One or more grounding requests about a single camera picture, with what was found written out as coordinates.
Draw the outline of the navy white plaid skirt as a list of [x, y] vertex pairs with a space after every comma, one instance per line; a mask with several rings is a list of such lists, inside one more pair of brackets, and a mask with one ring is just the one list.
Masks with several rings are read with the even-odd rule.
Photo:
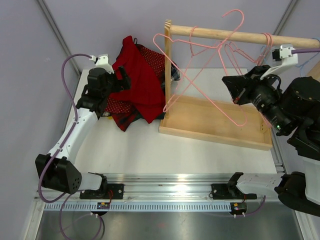
[[[165, 64], [160, 60], [160, 63], [151, 63], [150, 61], [147, 64], [152, 68], [155, 75], [158, 77], [162, 91], [165, 93]], [[171, 65], [171, 77], [170, 81], [179, 81], [181, 79], [180, 72], [172, 64]], [[115, 100], [112, 98], [108, 99], [107, 108], [104, 110], [102, 117], [111, 118], [115, 114], [129, 114], [133, 113], [135, 106], [127, 101]]]

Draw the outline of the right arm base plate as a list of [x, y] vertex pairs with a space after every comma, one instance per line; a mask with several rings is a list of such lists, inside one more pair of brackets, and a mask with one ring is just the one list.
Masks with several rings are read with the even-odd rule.
[[235, 189], [228, 186], [226, 183], [213, 183], [211, 184], [211, 192], [209, 197], [214, 200], [233, 200], [238, 196], [235, 193]]

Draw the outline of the red black plaid skirt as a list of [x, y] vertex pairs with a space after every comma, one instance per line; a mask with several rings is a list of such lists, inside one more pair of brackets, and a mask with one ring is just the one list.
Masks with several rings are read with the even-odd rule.
[[127, 113], [112, 113], [111, 114], [114, 122], [123, 132], [127, 130], [131, 123], [140, 119], [141, 115], [138, 110], [131, 110]]

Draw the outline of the red polka dot skirt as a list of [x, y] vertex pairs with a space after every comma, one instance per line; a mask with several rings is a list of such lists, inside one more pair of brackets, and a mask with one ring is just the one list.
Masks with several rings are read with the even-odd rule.
[[[152, 68], [162, 91], [165, 93], [165, 56], [161, 53], [153, 51], [141, 44], [136, 43], [135, 46], [139, 50], [140, 54], [144, 57], [147, 64]], [[113, 98], [108, 99], [108, 104], [105, 109], [106, 112], [111, 114], [129, 113], [134, 106], [128, 101], [115, 100]]]

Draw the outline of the light blue wire hanger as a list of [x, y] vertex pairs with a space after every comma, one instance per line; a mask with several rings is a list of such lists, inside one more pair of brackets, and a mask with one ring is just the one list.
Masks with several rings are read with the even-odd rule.
[[[263, 65], [268, 64], [268, 54], [270, 53], [270, 50], [271, 50], [271, 48], [269, 46], [266, 46], [266, 45], [262, 46], [260, 48], [260, 56], [259, 57], [262, 57], [261, 63]], [[301, 77], [305, 77], [307, 75], [305, 73], [305, 70], [304, 70], [305, 66], [310, 62], [312, 63], [313, 59], [317, 58], [319, 54], [320, 54], [319, 51], [314, 52], [314, 54], [309, 59], [307, 59], [306, 61], [300, 62], [300, 63], [295, 65], [295, 67], [299, 69], [299, 74], [300, 74]]]

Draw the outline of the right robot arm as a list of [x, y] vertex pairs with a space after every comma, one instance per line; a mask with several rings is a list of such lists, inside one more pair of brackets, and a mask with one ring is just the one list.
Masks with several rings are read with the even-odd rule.
[[274, 82], [281, 78], [268, 73], [269, 65], [255, 66], [244, 75], [222, 77], [233, 103], [253, 104], [276, 130], [288, 136], [304, 162], [304, 172], [278, 176], [274, 186], [261, 181], [259, 190], [270, 188], [272, 195], [288, 208], [320, 215], [320, 83], [311, 76], [295, 78], [286, 90]]

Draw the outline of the plain red skirt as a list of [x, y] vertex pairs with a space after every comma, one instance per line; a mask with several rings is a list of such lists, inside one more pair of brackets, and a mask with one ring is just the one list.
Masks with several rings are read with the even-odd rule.
[[131, 88], [118, 93], [112, 93], [110, 98], [130, 102], [140, 113], [140, 119], [152, 123], [163, 119], [163, 108], [166, 103], [165, 93], [155, 72], [147, 64], [139, 52], [131, 35], [122, 40], [122, 48], [112, 65], [116, 76], [121, 77], [118, 67], [123, 66], [131, 79]]

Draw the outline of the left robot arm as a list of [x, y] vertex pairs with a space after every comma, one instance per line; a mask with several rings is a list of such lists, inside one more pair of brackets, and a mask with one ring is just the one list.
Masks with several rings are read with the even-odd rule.
[[71, 123], [56, 145], [47, 154], [39, 154], [35, 159], [39, 191], [47, 188], [63, 195], [81, 192], [83, 199], [107, 196], [109, 187], [105, 175], [81, 173], [74, 164], [85, 138], [107, 108], [110, 94], [131, 88], [131, 79], [125, 68], [120, 66], [118, 71], [121, 78], [102, 67], [88, 72], [87, 84], [77, 101]]

